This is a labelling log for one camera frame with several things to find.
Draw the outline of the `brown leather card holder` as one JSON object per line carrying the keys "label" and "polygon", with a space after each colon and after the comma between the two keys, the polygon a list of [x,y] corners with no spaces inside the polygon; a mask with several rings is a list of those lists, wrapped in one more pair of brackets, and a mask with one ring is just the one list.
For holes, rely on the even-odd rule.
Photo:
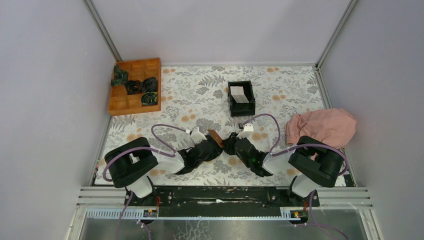
{"label": "brown leather card holder", "polygon": [[208,129],[208,134],[213,138],[213,140],[221,147],[223,148],[223,139],[220,137],[220,135],[213,129]]}

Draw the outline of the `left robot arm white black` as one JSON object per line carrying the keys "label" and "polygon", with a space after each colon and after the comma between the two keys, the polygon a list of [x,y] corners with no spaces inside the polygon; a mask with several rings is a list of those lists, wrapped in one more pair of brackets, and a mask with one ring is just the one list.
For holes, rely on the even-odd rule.
{"label": "left robot arm white black", "polygon": [[213,137],[176,152],[151,147],[147,138],[139,137],[108,152],[102,177],[115,188],[124,188],[144,206],[155,200],[154,185],[148,173],[158,168],[175,175],[185,175],[202,163],[219,157],[224,148]]}

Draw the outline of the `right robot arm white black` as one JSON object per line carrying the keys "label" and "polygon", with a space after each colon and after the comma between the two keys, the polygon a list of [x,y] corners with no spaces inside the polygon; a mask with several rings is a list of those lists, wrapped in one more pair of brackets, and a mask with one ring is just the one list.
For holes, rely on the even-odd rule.
{"label": "right robot arm white black", "polygon": [[277,153],[263,152],[246,138],[233,133],[221,144],[228,155],[236,155],[259,177],[269,177],[286,161],[300,172],[287,191],[287,201],[301,205],[319,187],[333,188],[338,176],[349,169],[347,157],[338,149],[312,137],[301,136],[297,144]]}

